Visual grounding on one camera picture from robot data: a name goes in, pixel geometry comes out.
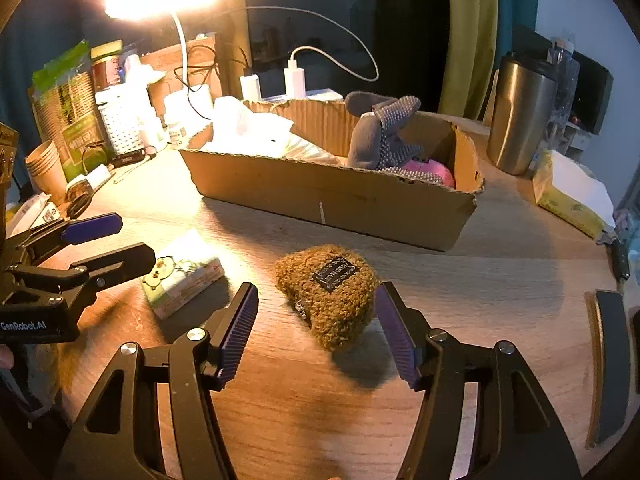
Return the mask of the green tissue pack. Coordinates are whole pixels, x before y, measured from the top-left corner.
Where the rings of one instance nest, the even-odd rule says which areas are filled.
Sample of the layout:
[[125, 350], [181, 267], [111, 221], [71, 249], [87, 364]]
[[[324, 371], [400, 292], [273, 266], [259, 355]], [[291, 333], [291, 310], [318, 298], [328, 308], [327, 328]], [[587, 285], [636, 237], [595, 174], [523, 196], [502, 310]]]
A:
[[190, 229], [160, 251], [141, 285], [152, 312], [164, 320], [223, 277], [215, 247]]

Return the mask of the brown fuzzy plush pouch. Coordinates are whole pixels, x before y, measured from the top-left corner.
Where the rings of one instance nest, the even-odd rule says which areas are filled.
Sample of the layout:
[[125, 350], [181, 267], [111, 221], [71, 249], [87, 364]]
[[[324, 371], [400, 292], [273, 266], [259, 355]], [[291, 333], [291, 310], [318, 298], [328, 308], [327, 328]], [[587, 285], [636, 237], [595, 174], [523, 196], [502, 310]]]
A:
[[318, 344], [335, 352], [356, 344], [371, 322], [381, 279], [356, 252], [325, 244], [278, 260], [274, 284]]

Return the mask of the pink plush toy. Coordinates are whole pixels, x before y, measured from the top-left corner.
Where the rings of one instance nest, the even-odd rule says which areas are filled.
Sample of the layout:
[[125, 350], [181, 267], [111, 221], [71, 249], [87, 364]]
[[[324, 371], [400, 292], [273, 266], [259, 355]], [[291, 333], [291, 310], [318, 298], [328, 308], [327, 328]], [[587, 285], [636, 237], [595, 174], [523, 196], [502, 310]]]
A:
[[450, 188], [456, 186], [451, 171], [441, 162], [436, 162], [434, 159], [429, 159], [426, 162], [416, 159], [409, 160], [402, 168], [412, 172], [420, 172], [421, 174], [434, 174], [442, 180], [443, 185], [447, 185]]

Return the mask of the grey dotted glove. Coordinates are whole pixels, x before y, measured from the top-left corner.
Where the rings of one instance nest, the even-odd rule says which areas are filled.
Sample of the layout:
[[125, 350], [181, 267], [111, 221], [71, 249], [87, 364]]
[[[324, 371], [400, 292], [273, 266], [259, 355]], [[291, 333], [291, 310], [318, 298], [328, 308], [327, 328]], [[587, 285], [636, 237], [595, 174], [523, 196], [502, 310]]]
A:
[[447, 186], [434, 174], [402, 168], [409, 160], [428, 160], [420, 157], [420, 145], [407, 143], [400, 136], [400, 130], [408, 125], [420, 106], [421, 101], [415, 96], [396, 99], [367, 91], [350, 92], [345, 98], [345, 107], [349, 114], [358, 117], [358, 122], [352, 130], [347, 166]]

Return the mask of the white paper leaflet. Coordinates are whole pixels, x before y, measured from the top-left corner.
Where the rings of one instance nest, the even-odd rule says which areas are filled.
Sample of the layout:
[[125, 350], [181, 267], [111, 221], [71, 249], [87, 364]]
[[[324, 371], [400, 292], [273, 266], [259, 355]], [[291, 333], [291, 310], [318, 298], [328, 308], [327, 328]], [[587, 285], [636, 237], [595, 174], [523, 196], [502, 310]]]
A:
[[52, 202], [51, 196], [40, 193], [26, 200], [13, 217], [6, 222], [6, 237], [21, 234], [60, 219], [60, 212]]

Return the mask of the white woven basket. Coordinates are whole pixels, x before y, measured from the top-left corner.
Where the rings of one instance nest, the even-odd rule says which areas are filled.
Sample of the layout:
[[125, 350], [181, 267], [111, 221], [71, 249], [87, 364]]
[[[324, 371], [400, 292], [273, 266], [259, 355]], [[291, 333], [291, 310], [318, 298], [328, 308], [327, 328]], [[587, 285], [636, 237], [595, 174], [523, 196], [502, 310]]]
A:
[[140, 84], [115, 84], [94, 95], [106, 135], [116, 155], [144, 147], [142, 129], [154, 108]]

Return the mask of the green printed package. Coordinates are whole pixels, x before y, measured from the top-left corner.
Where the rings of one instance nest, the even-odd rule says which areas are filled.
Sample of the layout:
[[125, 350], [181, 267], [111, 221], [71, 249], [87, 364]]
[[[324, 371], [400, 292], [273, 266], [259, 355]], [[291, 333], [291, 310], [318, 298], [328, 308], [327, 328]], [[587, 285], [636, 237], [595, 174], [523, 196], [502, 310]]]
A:
[[107, 161], [107, 146], [82, 40], [32, 73], [28, 90], [40, 138], [58, 150], [67, 180]]

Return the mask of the yellow green sponge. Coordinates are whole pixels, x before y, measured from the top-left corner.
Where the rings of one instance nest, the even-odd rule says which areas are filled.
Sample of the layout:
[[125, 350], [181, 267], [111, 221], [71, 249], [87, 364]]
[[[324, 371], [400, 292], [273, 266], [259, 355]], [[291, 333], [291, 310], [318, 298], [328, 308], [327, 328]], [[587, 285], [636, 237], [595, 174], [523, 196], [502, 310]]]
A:
[[90, 56], [93, 60], [104, 58], [104, 56], [118, 55], [122, 52], [122, 40], [117, 39], [106, 44], [99, 44], [90, 49]]

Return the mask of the yellow tissue box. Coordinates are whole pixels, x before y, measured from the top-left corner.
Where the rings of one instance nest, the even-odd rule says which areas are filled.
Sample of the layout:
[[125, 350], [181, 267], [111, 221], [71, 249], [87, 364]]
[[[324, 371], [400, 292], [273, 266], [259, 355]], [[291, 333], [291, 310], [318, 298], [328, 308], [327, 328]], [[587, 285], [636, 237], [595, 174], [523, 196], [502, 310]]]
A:
[[557, 151], [544, 150], [532, 182], [539, 207], [593, 240], [614, 231], [614, 206], [605, 185], [573, 159]]

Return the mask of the brown cardboard box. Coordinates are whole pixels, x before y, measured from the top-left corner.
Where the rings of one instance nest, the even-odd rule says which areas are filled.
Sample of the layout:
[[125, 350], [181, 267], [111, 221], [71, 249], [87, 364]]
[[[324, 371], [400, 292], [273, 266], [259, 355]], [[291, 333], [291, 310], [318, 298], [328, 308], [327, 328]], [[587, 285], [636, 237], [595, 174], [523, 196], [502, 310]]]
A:
[[420, 158], [443, 164], [454, 183], [205, 148], [180, 155], [198, 192], [214, 200], [446, 252], [484, 190], [475, 144], [458, 126], [424, 112], [399, 136], [420, 146]]

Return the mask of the white power strip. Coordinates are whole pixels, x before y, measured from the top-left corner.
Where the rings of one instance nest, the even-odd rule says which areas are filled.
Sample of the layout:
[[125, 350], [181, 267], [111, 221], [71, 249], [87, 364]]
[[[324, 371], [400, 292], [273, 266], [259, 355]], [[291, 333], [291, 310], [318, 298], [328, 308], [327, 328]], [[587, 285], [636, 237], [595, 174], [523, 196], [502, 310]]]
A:
[[[268, 96], [268, 98], [263, 98], [264, 102], [269, 103], [283, 103], [288, 101], [290, 98], [286, 93], [277, 94], [276, 96]], [[305, 93], [306, 100], [314, 100], [320, 102], [332, 102], [332, 101], [343, 101], [344, 96], [341, 93], [338, 93], [332, 89], [317, 89], [317, 90], [307, 90]]]

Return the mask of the steel thermos cup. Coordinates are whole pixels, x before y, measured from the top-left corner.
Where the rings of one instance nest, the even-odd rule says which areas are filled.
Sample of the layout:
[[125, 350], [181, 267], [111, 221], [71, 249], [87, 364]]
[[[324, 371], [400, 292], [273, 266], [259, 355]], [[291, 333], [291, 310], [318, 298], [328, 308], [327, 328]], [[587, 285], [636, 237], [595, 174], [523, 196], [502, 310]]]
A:
[[546, 61], [514, 52], [502, 58], [486, 151], [498, 169], [526, 173], [550, 120], [557, 85]]

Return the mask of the black computer monitor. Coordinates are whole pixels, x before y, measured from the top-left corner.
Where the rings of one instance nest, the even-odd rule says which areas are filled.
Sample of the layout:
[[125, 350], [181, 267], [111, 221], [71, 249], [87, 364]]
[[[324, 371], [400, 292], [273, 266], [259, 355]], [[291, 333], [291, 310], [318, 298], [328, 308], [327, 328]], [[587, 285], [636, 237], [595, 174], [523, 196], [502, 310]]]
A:
[[[547, 58], [552, 43], [525, 25], [516, 24], [512, 32], [512, 50], [530, 58]], [[572, 105], [572, 114], [578, 125], [597, 136], [602, 128], [604, 116], [610, 102], [614, 78], [611, 72], [588, 56], [575, 51], [574, 59], [579, 63], [577, 86]]]

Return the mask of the clear water bottle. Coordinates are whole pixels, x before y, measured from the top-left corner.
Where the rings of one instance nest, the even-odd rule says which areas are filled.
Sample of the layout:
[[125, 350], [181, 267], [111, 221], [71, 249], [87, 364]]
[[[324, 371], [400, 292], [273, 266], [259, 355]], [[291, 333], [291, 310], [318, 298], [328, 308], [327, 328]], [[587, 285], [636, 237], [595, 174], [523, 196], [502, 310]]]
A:
[[574, 53], [574, 44], [569, 39], [552, 38], [552, 46], [548, 50], [548, 61], [554, 67], [556, 92], [551, 122], [559, 132], [564, 131], [570, 118], [577, 87], [580, 64], [574, 57]]

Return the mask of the black handled scissors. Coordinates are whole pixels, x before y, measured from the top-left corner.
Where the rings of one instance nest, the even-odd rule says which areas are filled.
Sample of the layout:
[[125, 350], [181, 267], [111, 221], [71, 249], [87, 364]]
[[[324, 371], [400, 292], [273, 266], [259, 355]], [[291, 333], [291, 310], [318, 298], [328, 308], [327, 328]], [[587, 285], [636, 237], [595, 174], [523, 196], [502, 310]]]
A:
[[78, 219], [88, 209], [96, 192], [103, 188], [104, 185], [105, 183], [101, 183], [94, 188], [87, 179], [71, 183], [66, 190], [64, 217], [70, 220]]

